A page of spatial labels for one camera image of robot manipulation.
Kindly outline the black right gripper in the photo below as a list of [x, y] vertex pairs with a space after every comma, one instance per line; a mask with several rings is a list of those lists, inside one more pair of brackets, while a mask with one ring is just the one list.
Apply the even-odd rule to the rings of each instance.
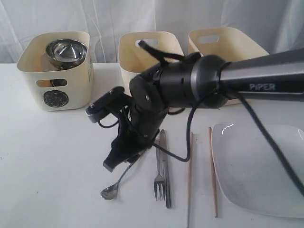
[[159, 127], [169, 111], [166, 106], [158, 111], [145, 110], [126, 94], [121, 94], [117, 100], [119, 132], [111, 142], [111, 150], [103, 162], [109, 172], [113, 172], [122, 162], [136, 162], [152, 147]]

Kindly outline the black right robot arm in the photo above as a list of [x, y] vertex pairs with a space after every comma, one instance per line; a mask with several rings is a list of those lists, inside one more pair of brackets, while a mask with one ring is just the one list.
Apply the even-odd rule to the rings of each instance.
[[219, 108], [237, 94], [249, 99], [302, 101], [303, 49], [227, 62], [216, 55], [157, 64], [129, 83], [130, 96], [117, 98], [110, 111], [119, 118], [104, 167], [113, 171], [150, 148], [170, 108]]

